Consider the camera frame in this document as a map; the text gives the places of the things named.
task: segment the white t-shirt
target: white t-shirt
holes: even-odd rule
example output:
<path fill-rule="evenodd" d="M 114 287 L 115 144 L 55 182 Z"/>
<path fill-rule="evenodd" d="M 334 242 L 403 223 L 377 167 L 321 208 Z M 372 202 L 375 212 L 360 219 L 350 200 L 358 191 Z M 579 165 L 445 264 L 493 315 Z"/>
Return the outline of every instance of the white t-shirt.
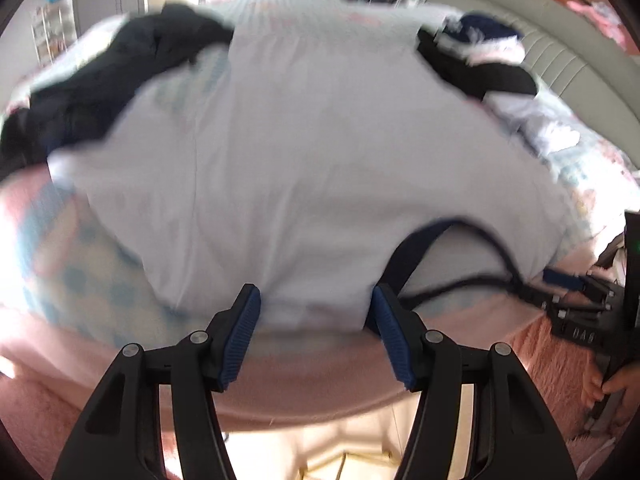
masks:
<path fill-rule="evenodd" d="M 49 168 L 178 309 L 212 316 L 255 283 L 263 329 L 356 331 L 393 250 L 437 218 L 493 229 L 525 276 L 566 228 L 545 168 L 407 46 L 239 27 L 193 114 L 161 107 L 157 84 L 106 142 Z M 496 268 L 481 243 L 447 234 L 408 288 Z"/>

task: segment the person's hand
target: person's hand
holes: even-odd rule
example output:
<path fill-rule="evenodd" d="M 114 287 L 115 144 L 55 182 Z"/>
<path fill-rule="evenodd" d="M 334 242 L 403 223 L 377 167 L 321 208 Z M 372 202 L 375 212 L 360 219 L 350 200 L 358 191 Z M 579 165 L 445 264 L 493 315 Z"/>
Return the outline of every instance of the person's hand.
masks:
<path fill-rule="evenodd" d="M 593 360 L 593 354 L 590 354 L 587 366 L 582 374 L 582 395 L 580 399 L 589 409 L 593 408 L 597 401 L 604 399 L 602 373 Z"/>
<path fill-rule="evenodd" d="M 623 368 L 602 385 L 605 395 L 626 390 L 622 402 L 618 406 L 613 423 L 617 426 L 626 424 L 635 415 L 640 406 L 640 363 L 632 363 Z"/>
<path fill-rule="evenodd" d="M 591 357 L 582 375 L 582 403 L 591 409 L 605 395 L 620 390 L 626 391 L 613 419 L 616 426 L 622 426 L 631 420 L 640 406 L 640 363 L 621 368 L 609 381 L 602 384 L 602 373 Z"/>

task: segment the finger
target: finger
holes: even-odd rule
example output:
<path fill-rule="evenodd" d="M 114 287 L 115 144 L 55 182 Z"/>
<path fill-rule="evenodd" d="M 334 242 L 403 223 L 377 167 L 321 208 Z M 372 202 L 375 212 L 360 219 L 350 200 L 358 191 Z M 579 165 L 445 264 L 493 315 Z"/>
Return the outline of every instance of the finger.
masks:
<path fill-rule="evenodd" d="M 620 402 L 620 406 L 616 410 L 616 415 L 614 416 L 613 423 L 616 426 L 623 426 L 628 423 L 631 418 L 636 414 L 638 410 L 638 406 L 640 405 L 640 394 L 637 391 L 633 391 L 628 389 L 625 392 L 624 397 L 622 398 L 622 402 Z"/>
<path fill-rule="evenodd" d="M 603 278 L 612 282 L 615 279 L 615 275 L 611 269 L 603 269 L 602 267 L 591 267 L 591 275 L 596 278 Z"/>
<path fill-rule="evenodd" d="M 602 379 L 603 379 L 602 372 L 596 366 L 596 363 L 594 362 L 587 363 L 587 369 L 584 372 L 584 377 L 591 384 L 595 384 L 597 387 L 602 386 Z"/>
<path fill-rule="evenodd" d="M 585 394 L 593 400 L 602 400 L 604 399 L 603 391 L 595 386 L 594 384 L 588 384 L 585 388 L 583 388 Z"/>
<path fill-rule="evenodd" d="M 587 392 L 585 392 L 584 390 L 582 391 L 582 393 L 580 394 L 580 401 L 582 402 L 583 406 L 586 406 L 587 408 L 589 408 L 590 410 L 593 409 L 594 405 L 595 405 L 595 399 L 593 399 L 593 397 L 591 397 Z"/>
<path fill-rule="evenodd" d="M 563 303 L 589 304 L 591 301 L 581 292 L 568 292 L 562 297 Z"/>
<path fill-rule="evenodd" d="M 633 371 L 632 367 L 621 368 L 612 378 L 602 385 L 602 391 L 606 394 L 612 394 L 623 390 L 630 385 Z"/>

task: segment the dark jacket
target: dark jacket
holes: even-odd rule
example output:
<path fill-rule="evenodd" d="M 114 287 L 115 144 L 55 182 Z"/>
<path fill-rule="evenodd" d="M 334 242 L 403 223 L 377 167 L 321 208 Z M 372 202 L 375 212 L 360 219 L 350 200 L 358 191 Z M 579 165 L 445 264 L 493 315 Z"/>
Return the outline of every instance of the dark jacket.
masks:
<path fill-rule="evenodd" d="M 153 76 L 194 60 L 204 47 L 229 45 L 233 30 L 180 4 L 126 23 L 110 46 L 69 79 L 34 92 L 2 128 L 0 180 L 46 161 L 62 146 L 100 140 L 136 90 Z"/>

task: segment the pink fabric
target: pink fabric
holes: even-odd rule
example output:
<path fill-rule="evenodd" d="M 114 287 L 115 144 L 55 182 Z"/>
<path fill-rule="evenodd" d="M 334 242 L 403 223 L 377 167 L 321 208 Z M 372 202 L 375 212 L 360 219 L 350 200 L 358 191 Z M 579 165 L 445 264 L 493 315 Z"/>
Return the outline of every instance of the pink fabric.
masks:
<path fill-rule="evenodd" d="M 622 230 L 615 226 L 565 258 L 560 269 L 585 272 L 595 253 Z M 425 320 L 461 344 L 488 348 L 540 316 L 513 298 L 492 296 L 448 316 Z M 406 395 L 396 381 L 380 341 L 368 333 L 345 336 L 321 351 L 255 351 L 216 409 L 225 430 L 260 430 L 332 420 L 368 412 Z M 117 349 L 52 328 L 37 317 L 0 308 L 0 353 L 35 370 L 78 408 Z"/>
<path fill-rule="evenodd" d="M 615 41 L 622 50 L 626 50 L 625 33 L 622 27 L 620 27 L 620 23 L 612 22 L 610 18 L 602 15 L 590 5 L 583 5 L 578 2 L 567 2 L 566 6 L 573 12 L 585 16 L 604 36 Z"/>
<path fill-rule="evenodd" d="M 46 166 L 25 170 L 19 178 L 11 178 L 3 185 L 3 200 L 0 201 L 0 216 L 10 221 L 7 226 L 18 226 L 43 186 L 51 182 Z"/>
<path fill-rule="evenodd" d="M 0 377 L 0 419 L 44 480 L 51 478 L 78 415 L 78 409 L 34 381 Z"/>

